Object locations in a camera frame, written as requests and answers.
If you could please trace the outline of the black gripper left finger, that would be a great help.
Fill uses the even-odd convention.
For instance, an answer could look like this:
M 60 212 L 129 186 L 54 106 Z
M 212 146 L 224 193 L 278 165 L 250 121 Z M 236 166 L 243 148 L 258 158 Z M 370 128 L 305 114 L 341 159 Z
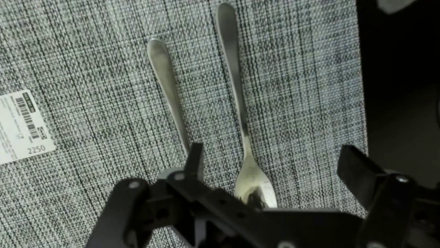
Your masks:
M 256 209 L 202 179 L 203 146 L 181 169 L 150 183 L 117 181 L 85 248 L 147 248 L 169 227 L 190 248 L 355 248 L 362 219 L 341 210 Z

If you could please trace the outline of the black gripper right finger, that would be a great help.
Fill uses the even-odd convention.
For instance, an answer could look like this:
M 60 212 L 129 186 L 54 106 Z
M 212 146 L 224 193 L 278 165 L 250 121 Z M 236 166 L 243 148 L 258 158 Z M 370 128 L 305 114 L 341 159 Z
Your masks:
M 440 190 L 401 172 L 388 172 L 344 144 L 338 177 L 367 215 L 356 232 L 356 248 L 440 248 Z

